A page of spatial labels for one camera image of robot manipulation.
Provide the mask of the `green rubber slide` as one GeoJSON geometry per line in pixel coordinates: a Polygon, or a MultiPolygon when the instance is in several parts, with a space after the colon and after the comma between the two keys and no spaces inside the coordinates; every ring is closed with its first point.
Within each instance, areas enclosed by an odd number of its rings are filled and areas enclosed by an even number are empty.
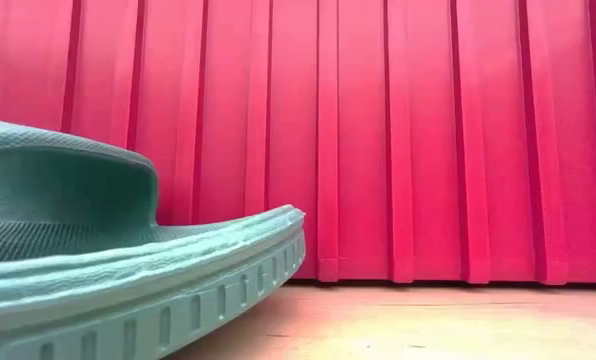
{"type": "Polygon", "coordinates": [[[158,360],[303,263],[294,206],[171,226],[157,205],[148,158],[0,121],[0,360],[158,360]]]}

